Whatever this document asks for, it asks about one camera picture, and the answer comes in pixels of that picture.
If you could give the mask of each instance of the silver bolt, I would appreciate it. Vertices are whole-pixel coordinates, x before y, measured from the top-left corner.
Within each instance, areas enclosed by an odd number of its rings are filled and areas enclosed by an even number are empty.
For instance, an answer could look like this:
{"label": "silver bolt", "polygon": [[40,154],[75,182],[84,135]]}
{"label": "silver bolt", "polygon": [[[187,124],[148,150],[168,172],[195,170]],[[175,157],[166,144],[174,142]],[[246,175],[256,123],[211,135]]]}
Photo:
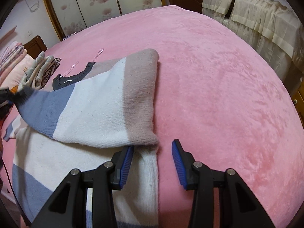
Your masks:
{"label": "silver bolt", "polygon": [[77,175],[78,173],[79,173],[79,170],[78,170],[78,169],[73,169],[73,170],[71,170],[71,174],[72,174],[73,176]]}
{"label": "silver bolt", "polygon": [[202,162],[199,162],[199,161],[195,161],[195,162],[193,163],[193,165],[194,165],[194,167],[196,167],[196,168],[200,168],[200,167],[203,166],[203,163],[202,163]]}
{"label": "silver bolt", "polygon": [[234,169],[228,169],[228,170],[227,170],[227,173],[228,173],[230,176],[233,176],[233,175],[235,175],[235,170],[234,170]]}
{"label": "silver bolt", "polygon": [[107,161],[107,162],[105,162],[104,166],[105,166],[105,168],[110,168],[113,166],[113,163],[111,161]]}

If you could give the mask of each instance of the pink pillow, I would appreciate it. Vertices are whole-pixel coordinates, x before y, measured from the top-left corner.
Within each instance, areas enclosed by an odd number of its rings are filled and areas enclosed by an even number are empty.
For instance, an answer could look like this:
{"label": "pink pillow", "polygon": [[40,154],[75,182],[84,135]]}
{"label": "pink pillow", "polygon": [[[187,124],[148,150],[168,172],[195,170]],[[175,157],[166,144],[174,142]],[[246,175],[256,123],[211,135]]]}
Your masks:
{"label": "pink pillow", "polygon": [[27,68],[30,68],[33,63],[34,59],[31,58],[30,55],[26,54],[25,57],[12,69],[9,75],[5,78],[0,88],[8,87],[11,89],[15,86],[18,86],[22,79],[22,76],[24,75],[24,72],[27,70]]}

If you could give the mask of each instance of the cream fabric cover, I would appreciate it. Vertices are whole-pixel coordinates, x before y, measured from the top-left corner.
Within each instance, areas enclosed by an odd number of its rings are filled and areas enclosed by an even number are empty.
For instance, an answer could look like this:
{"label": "cream fabric cover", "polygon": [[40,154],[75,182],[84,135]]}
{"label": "cream fabric cover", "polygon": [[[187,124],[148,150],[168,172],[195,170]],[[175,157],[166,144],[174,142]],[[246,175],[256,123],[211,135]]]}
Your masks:
{"label": "cream fabric cover", "polygon": [[225,19],[232,0],[203,0],[203,14],[217,20],[249,45],[273,68],[292,93],[304,74],[304,29],[297,16],[273,0],[235,0],[229,19]]}

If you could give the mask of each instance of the blue gripper pad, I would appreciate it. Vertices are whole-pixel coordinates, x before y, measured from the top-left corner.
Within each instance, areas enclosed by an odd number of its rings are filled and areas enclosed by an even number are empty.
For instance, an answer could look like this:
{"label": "blue gripper pad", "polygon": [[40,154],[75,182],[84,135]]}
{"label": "blue gripper pad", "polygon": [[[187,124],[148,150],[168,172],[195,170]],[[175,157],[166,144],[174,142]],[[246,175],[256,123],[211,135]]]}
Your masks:
{"label": "blue gripper pad", "polygon": [[124,159],[124,161],[122,163],[122,166],[120,168],[120,180],[119,180],[120,188],[123,188],[123,186],[127,182],[127,178],[128,178],[132,158],[133,158],[133,153],[134,153],[134,147],[129,146],[128,150],[126,152],[125,159]]}
{"label": "blue gripper pad", "polygon": [[181,153],[183,153],[184,150],[180,146],[180,143],[178,140],[174,140],[172,142],[172,156],[175,164],[175,168],[177,171],[178,179],[180,184],[184,187],[184,189],[187,189],[187,178],[186,178],[186,168],[181,156]]}

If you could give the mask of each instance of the pink blanket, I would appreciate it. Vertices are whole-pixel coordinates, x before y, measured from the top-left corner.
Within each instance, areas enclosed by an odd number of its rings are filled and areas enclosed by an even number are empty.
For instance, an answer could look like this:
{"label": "pink blanket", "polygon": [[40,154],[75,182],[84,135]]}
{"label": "pink blanket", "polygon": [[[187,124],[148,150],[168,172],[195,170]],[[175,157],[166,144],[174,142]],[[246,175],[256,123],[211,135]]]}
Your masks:
{"label": "pink blanket", "polygon": [[[144,48],[160,56],[154,102],[160,227],[187,227],[191,210],[193,193],[179,185],[173,139],[212,169],[236,169],[276,227],[286,227],[304,200],[304,131],[283,84],[249,45],[207,16],[176,6],[148,9],[48,49],[46,55],[62,58],[48,85],[77,61],[69,75],[82,71],[101,48],[98,62]],[[14,108],[2,136],[16,114]],[[4,142],[10,173],[14,150],[13,139]]]}

